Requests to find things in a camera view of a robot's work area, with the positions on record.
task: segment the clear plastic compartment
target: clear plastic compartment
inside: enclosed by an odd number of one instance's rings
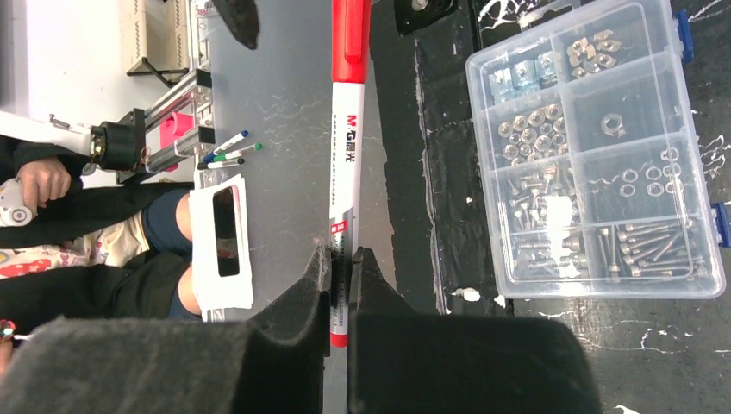
[[[680,48],[666,0],[598,1],[468,60],[504,296],[723,292]]]

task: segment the green pen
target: green pen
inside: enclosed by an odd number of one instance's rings
[[[230,153],[225,154],[218,154],[213,158],[213,161],[225,161],[225,160],[233,160],[236,158],[240,158],[244,153],[248,151],[260,151],[264,148],[264,145],[262,144],[253,144],[248,147],[244,147],[242,149],[237,149],[235,151],[232,151]]]

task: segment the blue pen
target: blue pen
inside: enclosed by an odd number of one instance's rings
[[[218,154],[225,152],[227,149],[231,148],[232,146],[238,144],[243,140],[244,138],[249,136],[249,131],[246,131],[245,129],[241,131],[240,133],[234,135],[233,138],[230,140],[223,142],[218,148],[214,149],[212,153],[206,155],[203,157],[203,162],[208,164],[211,162]]]

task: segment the m&g logo text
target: m&g logo text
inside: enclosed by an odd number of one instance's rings
[[[357,122],[357,116],[347,116],[347,127],[348,131],[346,137],[346,148],[345,148],[345,161],[355,162],[355,125]]]

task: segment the hand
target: hand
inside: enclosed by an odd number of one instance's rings
[[[10,365],[10,357],[13,356],[13,342],[8,339],[0,342],[0,380],[5,374],[5,370]]]
[[[35,216],[38,207],[46,208],[50,200],[64,197],[71,187],[71,175],[58,158],[31,161],[18,170],[23,186],[23,204]]]

